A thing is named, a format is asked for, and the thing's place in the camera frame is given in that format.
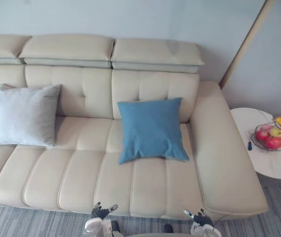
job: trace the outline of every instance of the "white wall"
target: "white wall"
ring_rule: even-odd
[[[276,0],[223,93],[231,108],[281,114],[281,0]]]
[[[219,82],[264,0],[0,0],[0,34],[91,33],[194,41]]]

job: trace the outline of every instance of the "gray pillow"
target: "gray pillow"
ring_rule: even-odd
[[[0,145],[55,145],[60,85],[43,88],[0,86]]]

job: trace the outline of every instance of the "sofa armrest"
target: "sofa armrest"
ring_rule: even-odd
[[[190,124],[205,208],[228,218],[267,211],[260,182],[218,84],[200,82]]]

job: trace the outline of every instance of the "blue pillow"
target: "blue pillow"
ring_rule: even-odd
[[[181,98],[146,102],[118,102],[123,124],[120,164],[139,157],[189,160],[182,144]]]

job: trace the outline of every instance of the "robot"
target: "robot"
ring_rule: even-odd
[[[88,220],[84,226],[83,237],[124,237],[120,233],[120,227],[116,221],[111,221],[109,219],[104,220],[104,218],[111,212],[118,209],[118,205],[115,204],[107,209],[102,209],[101,203],[98,202],[93,207],[91,213],[91,219]],[[190,211],[184,210],[184,214],[193,219],[193,224],[191,227],[191,235],[187,237],[222,237],[220,232],[215,228],[212,220],[205,214],[205,211],[201,209],[198,215],[193,215]],[[164,226],[165,234],[155,234],[156,237],[172,237],[177,236],[172,235],[173,228],[170,224]],[[138,237],[146,236],[149,237],[150,234],[138,235]]]

